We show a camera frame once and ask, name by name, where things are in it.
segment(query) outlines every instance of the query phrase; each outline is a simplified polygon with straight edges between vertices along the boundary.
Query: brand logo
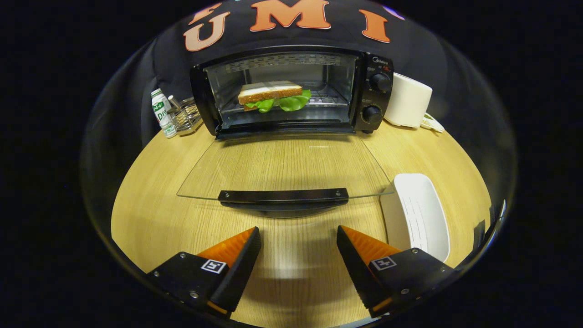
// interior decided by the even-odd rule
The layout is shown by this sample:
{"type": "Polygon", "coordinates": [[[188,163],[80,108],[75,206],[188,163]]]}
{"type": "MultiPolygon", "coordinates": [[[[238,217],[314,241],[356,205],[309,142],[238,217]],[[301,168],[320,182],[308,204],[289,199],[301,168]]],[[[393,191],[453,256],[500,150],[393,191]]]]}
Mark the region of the brand logo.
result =
{"type": "Polygon", "coordinates": [[[385,64],[388,65],[389,63],[387,63],[386,61],[379,59],[378,57],[373,57],[373,61],[374,62],[380,62],[381,64],[385,64]]]}
{"type": "Polygon", "coordinates": [[[159,111],[160,109],[164,108],[164,103],[159,102],[154,104],[154,111],[159,111]]]}

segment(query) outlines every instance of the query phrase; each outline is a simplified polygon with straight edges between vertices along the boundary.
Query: toast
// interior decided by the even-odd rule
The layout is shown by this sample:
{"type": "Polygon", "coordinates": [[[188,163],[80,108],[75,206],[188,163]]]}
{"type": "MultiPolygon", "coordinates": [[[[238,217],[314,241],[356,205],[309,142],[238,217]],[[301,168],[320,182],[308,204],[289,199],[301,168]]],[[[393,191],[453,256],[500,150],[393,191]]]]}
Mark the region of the toast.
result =
{"type": "Polygon", "coordinates": [[[271,81],[246,84],[241,88],[239,104],[245,105],[266,99],[301,95],[302,88],[290,81],[271,81]]]}

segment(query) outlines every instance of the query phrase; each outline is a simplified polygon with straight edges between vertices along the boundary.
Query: black knob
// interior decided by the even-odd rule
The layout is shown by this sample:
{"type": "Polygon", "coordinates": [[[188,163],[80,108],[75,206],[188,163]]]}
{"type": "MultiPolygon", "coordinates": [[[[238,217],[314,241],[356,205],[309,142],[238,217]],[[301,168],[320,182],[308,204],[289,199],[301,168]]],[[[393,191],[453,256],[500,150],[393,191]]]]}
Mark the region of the black knob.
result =
{"type": "Polygon", "coordinates": [[[363,118],[370,124],[377,124],[382,121],[382,111],[377,106],[367,106],[363,109],[363,118]]]}
{"type": "Polygon", "coordinates": [[[375,74],[370,77],[370,85],[378,91],[391,90],[391,79],[384,74],[375,74]]]}

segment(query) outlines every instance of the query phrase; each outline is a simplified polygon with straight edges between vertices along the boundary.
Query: white dish rack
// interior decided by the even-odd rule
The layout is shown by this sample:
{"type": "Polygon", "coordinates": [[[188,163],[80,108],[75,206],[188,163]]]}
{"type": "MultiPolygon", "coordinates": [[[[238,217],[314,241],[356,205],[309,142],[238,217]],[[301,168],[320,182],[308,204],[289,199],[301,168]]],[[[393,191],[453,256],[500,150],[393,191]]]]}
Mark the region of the white dish rack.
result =
{"type": "Polygon", "coordinates": [[[395,176],[394,186],[395,193],[381,196],[389,244],[401,250],[416,247],[445,262],[449,230],[431,180],[420,173],[402,173],[395,176]]]}

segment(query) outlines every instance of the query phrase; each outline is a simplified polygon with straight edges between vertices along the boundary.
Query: lettuce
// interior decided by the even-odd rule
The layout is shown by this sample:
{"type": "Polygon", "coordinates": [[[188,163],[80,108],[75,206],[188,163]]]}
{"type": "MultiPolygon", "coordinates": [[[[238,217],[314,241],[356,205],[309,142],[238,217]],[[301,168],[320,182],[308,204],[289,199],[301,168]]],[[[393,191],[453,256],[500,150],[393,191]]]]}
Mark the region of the lettuce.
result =
{"type": "Polygon", "coordinates": [[[248,104],[245,104],[245,106],[247,106],[249,108],[257,107],[257,108],[259,108],[259,111],[261,113],[267,113],[268,111],[271,110],[271,107],[273,107],[274,101],[275,101],[275,99],[266,99],[266,100],[261,100],[261,101],[256,102],[256,103],[248,103],[248,104]]]}
{"type": "Polygon", "coordinates": [[[310,90],[303,90],[299,96],[291,96],[280,99],[266,99],[260,102],[245,104],[249,108],[257,107],[261,113],[267,113],[273,106],[279,106],[284,111],[295,111],[304,108],[310,101],[312,92],[310,90]]]}

